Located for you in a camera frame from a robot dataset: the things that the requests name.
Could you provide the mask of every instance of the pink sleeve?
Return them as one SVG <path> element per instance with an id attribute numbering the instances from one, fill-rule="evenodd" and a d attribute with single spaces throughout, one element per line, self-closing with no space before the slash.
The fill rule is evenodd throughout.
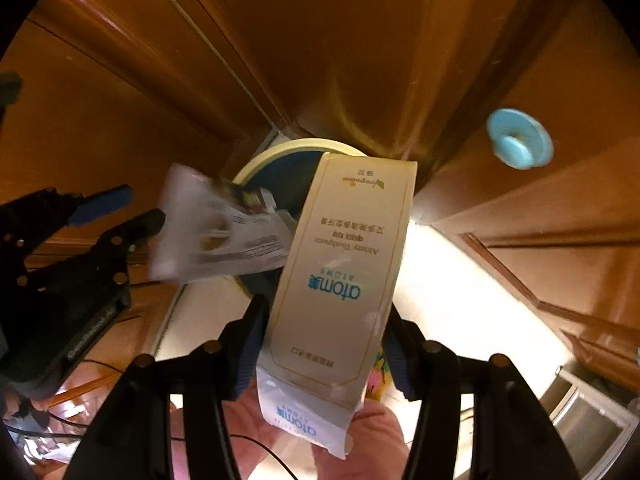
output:
<path id="1" fill-rule="evenodd" d="M 282 434 L 280 428 L 272 426 L 262 418 L 255 380 L 251 382 L 248 390 L 238 400 L 235 402 L 223 401 L 222 405 L 225 412 L 226 429 L 230 434 L 237 433 L 250 436 L 270 449 Z M 184 436 L 182 410 L 172 412 L 171 428 L 172 436 Z M 240 476 L 246 480 L 255 467 L 265 458 L 267 452 L 257 444 L 243 438 L 232 438 L 231 446 L 238 463 Z M 184 442 L 172 441 L 171 451 L 174 461 L 174 479 L 187 480 L 189 478 L 189 469 L 187 467 Z"/>
<path id="2" fill-rule="evenodd" d="M 364 408 L 354 415 L 348 433 L 353 439 L 353 449 L 346 460 L 312 446 L 318 480 L 402 478 L 409 450 L 398 420 L 388 407 L 365 399 Z"/>

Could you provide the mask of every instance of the atomy logo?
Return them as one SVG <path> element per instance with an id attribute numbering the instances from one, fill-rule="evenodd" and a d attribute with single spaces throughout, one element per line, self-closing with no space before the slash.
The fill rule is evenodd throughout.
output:
<path id="1" fill-rule="evenodd" d="M 344 176 L 342 178 L 343 182 L 348 182 L 351 187 L 355 187 L 356 184 L 369 184 L 371 187 L 379 187 L 380 189 L 385 189 L 385 183 L 380 179 L 377 180 L 369 180 L 368 178 L 355 178 L 354 176 Z"/>
<path id="2" fill-rule="evenodd" d="M 341 296 L 342 300 L 357 300 L 360 297 L 360 287 L 357 285 L 312 274 L 309 275 L 309 288 Z"/>
<path id="3" fill-rule="evenodd" d="M 302 431 L 302 433 L 309 434 L 311 436 L 316 436 L 316 430 L 312 428 L 306 418 L 303 420 L 302 416 L 298 415 L 296 412 L 290 410 L 286 406 L 277 406 L 276 411 L 278 416 L 281 418 L 288 420 L 291 424 L 293 424 L 296 428 Z"/>

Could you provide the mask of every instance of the blue gripper pad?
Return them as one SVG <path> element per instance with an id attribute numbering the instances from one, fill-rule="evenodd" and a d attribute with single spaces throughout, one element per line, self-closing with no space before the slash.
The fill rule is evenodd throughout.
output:
<path id="1" fill-rule="evenodd" d="M 67 225 L 78 227 L 107 216 L 129 205 L 133 190 L 129 186 L 118 186 L 87 197 L 70 216 Z"/>
<path id="2" fill-rule="evenodd" d="M 418 392 L 411 383 L 410 359 L 417 358 L 417 350 L 412 340 L 412 336 L 416 334 L 411 333 L 413 331 L 408 326 L 411 324 L 414 323 L 403 320 L 395 306 L 392 306 L 382 337 L 382 352 L 396 388 L 404 394 L 405 399 L 418 400 Z"/>
<path id="3" fill-rule="evenodd" d="M 269 321 L 269 301 L 256 294 L 242 319 L 227 323 L 218 341 L 225 349 L 225 399 L 236 400 L 249 387 Z"/>

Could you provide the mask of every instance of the round blue knob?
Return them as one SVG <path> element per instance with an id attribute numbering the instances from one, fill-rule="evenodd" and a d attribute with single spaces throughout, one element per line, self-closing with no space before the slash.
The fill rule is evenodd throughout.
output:
<path id="1" fill-rule="evenodd" d="M 544 126 L 519 110 L 496 110 L 487 119 L 486 129 L 495 156 L 516 170 L 544 166 L 553 157 L 554 146 Z"/>

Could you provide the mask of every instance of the black robotic claw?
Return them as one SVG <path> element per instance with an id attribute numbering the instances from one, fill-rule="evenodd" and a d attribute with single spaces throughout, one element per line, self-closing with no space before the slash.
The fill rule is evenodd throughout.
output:
<path id="1" fill-rule="evenodd" d="M 578 480 L 564 443 L 510 359 L 459 358 L 392 306 L 383 351 L 396 387 L 422 400 L 403 479 L 453 477 L 460 395 L 474 394 L 470 480 Z"/>
<path id="2" fill-rule="evenodd" d="M 158 209 L 107 231 L 84 254 L 25 265 L 59 229 L 120 209 L 130 196 L 129 186 L 87 198 L 43 189 L 0 206 L 0 385 L 30 399 L 52 396 L 130 306 L 127 255 L 158 234 Z"/>
<path id="3" fill-rule="evenodd" d="M 182 394 L 190 476 L 239 480 L 222 400 L 244 391 L 255 369 L 269 303 L 254 296 L 244 317 L 218 340 L 184 357 L 138 356 L 91 423 L 65 480 L 158 480 L 172 477 L 169 394 Z"/>

